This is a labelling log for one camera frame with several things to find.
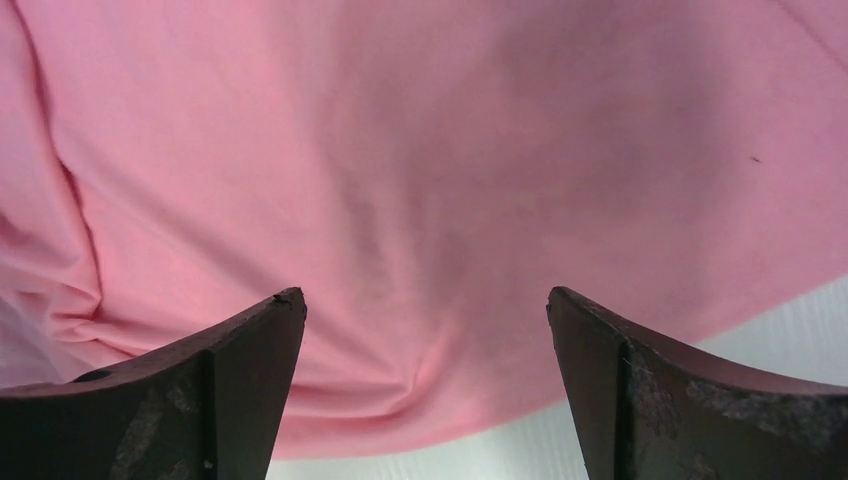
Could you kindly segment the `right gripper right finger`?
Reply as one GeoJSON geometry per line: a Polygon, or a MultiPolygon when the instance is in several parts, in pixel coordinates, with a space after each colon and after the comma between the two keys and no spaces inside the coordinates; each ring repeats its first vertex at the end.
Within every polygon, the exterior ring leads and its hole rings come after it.
{"type": "Polygon", "coordinates": [[[554,288],[548,322],[592,479],[847,475],[847,391],[745,366],[554,288]]]}

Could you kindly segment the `pink t-shirt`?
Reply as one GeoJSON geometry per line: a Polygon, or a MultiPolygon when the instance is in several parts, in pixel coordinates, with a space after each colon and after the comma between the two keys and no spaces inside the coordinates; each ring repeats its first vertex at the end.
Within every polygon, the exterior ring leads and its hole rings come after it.
{"type": "Polygon", "coordinates": [[[1,379],[289,286],[277,454],[561,399],[564,285],[688,341],[847,271],[843,1],[5,1],[1,379]]]}

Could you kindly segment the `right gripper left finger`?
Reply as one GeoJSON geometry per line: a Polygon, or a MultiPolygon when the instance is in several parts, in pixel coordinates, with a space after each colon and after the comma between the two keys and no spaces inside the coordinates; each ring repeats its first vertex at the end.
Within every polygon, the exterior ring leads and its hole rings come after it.
{"type": "Polygon", "coordinates": [[[64,384],[1,392],[5,479],[262,479],[305,330],[297,287],[64,384]]]}

